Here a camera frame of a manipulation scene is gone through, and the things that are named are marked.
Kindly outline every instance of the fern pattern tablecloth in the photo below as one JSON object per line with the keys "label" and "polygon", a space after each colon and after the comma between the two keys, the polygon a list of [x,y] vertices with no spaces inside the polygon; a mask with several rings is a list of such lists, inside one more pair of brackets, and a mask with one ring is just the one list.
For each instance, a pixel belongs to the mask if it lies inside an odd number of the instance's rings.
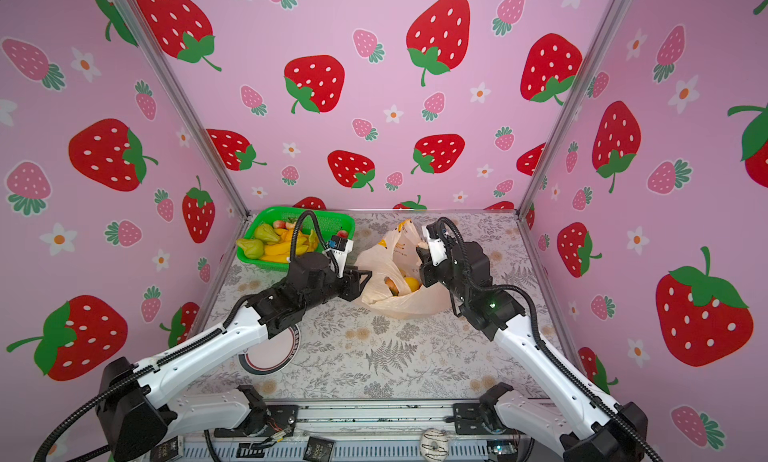
{"label": "fern pattern tablecloth", "polygon": [[[360,251],[408,218],[403,212],[350,214],[356,222],[351,265]],[[420,227],[440,215],[421,213],[411,219]],[[483,247],[496,283],[517,284],[531,294],[542,334],[560,348],[514,217],[493,212],[446,216],[465,240]],[[235,259],[206,326],[224,320],[243,295],[264,290],[283,276]],[[547,397],[511,356],[450,311],[399,321],[337,298],[308,311],[299,328],[300,348],[282,370],[253,375],[233,357],[195,380],[188,393],[252,384],[268,399],[466,399],[507,382],[529,397]]]}

